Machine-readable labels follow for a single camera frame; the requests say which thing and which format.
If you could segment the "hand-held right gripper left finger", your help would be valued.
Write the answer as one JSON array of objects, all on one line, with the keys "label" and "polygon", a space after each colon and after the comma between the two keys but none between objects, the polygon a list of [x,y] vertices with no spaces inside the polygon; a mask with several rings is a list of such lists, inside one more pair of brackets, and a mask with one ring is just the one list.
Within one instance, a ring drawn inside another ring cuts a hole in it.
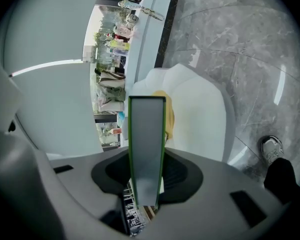
[{"label": "hand-held right gripper left finger", "polygon": [[120,198],[91,177],[99,159],[51,161],[23,139],[0,133],[0,239],[126,240]]}]

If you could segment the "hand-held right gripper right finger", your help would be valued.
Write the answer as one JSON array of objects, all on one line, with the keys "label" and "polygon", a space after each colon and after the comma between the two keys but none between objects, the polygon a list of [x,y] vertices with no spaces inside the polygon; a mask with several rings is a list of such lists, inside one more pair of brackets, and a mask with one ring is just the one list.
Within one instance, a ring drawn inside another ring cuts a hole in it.
[{"label": "hand-held right gripper right finger", "polygon": [[166,153],[203,174],[188,200],[163,204],[145,228],[147,240],[259,240],[287,210],[271,192],[236,168],[189,152]]}]

